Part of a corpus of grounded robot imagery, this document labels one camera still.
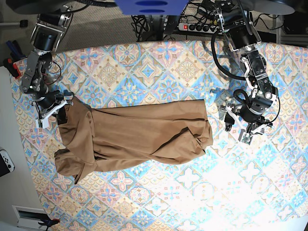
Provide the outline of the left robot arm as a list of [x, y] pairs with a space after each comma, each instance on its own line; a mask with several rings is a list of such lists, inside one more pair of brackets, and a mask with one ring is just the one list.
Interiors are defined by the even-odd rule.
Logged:
[[[242, 118], [248, 126], [243, 128], [248, 134], [260, 134], [265, 127], [272, 127], [273, 122], [263, 114], [276, 104], [280, 104], [278, 89], [271, 83], [266, 73], [265, 58], [256, 48], [261, 38], [254, 28], [249, 11], [244, 10], [239, 0], [217, 0], [213, 2], [213, 14], [218, 28], [211, 38], [211, 51], [217, 68], [226, 76], [245, 81], [251, 90], [247, 93], [243, 89], [233, 92], [238, 105], [222, 106], [225, 111], [226, 131], [230, 131], [234, 124], [240, 124]], [[231, 51], [238, 54], [239, 66], [244, 76], [237, 76], [226, 70], [218, 61], [215, 50], [215, 39], [218, 34], [225, 36]]]

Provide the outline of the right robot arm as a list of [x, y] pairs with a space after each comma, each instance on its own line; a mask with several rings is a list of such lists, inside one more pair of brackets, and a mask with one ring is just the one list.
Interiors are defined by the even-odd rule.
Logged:
[[34, 48], [27, 58], [20, 91], [32, 98], [31, 105], [38, 114], [35, 118], [37, 128], [47, 128], [49, 118], [70, 103], [59, 90], [50, 90], [50, 86], [59, 80], [62, 74], [55, 80], [48, 81], [48, 71], [51, 65], [56, 63], [52, 60], [52, 52], [57, 50], [72, 18], [72, 7], [63, 3], [55, 12], [39, 14], [31, 35]]

